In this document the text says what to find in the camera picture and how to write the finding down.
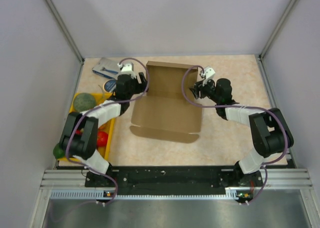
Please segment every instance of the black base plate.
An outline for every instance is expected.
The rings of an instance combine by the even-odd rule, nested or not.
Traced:
[[[118,183],[118,195],[209,195],[225,194],[231,166],[114,166],[109,175]],[[88,172],[85,187],[114,187],[103,176]],[[253,177],[261,186],[259,175]],[[239,186],[229,181],[228,186]]]

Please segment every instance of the open cardboard box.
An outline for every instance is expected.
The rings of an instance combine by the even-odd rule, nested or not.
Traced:
[[[133,134],[153,139],[192,143],[199,138],[202,108],[188,103],[182,95],[181,82],[192,65],[149,61],[147,95],[135,102],[130,130]],[[191,70],[184,90],[194,101],[189,87],[197,81],[198,71]]]

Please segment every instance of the tape roll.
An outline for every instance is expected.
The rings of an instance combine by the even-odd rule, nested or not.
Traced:
[[[116,82],[115,79],[106,81],[103,85],[103,90],[107,93],[112,93],[116,89]]]

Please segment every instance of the white wall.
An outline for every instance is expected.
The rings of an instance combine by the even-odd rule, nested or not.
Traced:
[[[320,198],[320,2],[300,0],[265,57],[276,99]]]
[[[53,0],[85,57],[259,54],[289,0]]]
[[[27,227],[80,65],[43,0],[0,0],[0,226]]]

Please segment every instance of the speckled countertop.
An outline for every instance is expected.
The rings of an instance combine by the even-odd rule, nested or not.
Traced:
[[[244,105],[269,108],[268,98],[254,55],[137,57],[147,61],[211,66],[219,78],[231,80],[233,98]],[[99,58],[86,59],[77,92],[100,93],[107,80],[92,72]],[[135,72],[143,71],[139,64]],[[213,105],[209,99],[199,100]],[[233,165],[253,147],[250,128],[219,118],[215,109],[204,109],[200,138],[191,144],[137,137],[131,133],[134,104],[116,119],[109,161],[112,165]],[[278,164],[286,164],[285,159]]]

